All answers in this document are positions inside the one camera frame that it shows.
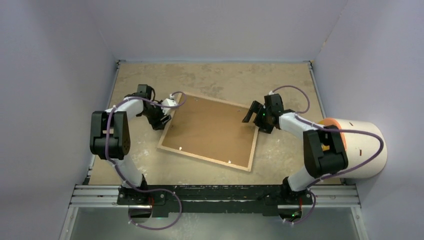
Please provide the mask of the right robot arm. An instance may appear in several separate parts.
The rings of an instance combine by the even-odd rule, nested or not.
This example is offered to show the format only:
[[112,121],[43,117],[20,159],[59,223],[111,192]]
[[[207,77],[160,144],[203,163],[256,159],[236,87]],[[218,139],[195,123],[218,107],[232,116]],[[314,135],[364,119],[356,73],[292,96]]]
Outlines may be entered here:
[[302,140],[304,166],[283,179],[280,196],[284,202],[294,203],[314,181],[348,167],[345,145],[335,125],[308,122],[294,110],[285,109],[276,93],[264,96],[264,103],[254,100],[242,121],[249,122],[253,114],[253,123],[260,132],[270,134],[278,129]]

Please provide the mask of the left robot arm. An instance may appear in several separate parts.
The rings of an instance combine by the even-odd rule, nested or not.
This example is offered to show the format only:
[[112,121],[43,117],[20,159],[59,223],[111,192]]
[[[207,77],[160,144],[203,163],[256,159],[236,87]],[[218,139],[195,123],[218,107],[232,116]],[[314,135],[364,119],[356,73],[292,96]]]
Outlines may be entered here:
[[146,117],[154,131],[163,130],[171,120],[170,111],[179,105],[175,94],[158,100],[156,91],[140,84],[136,92],[126,95],[121,102],[106,110],[91,114],[89,148],[93,155],[107,161],[122,180],[122,187],[131,189],[129,197],[138,205],[149,199],[144,175],[136,168],[129,152],[131,136],[129,120]]

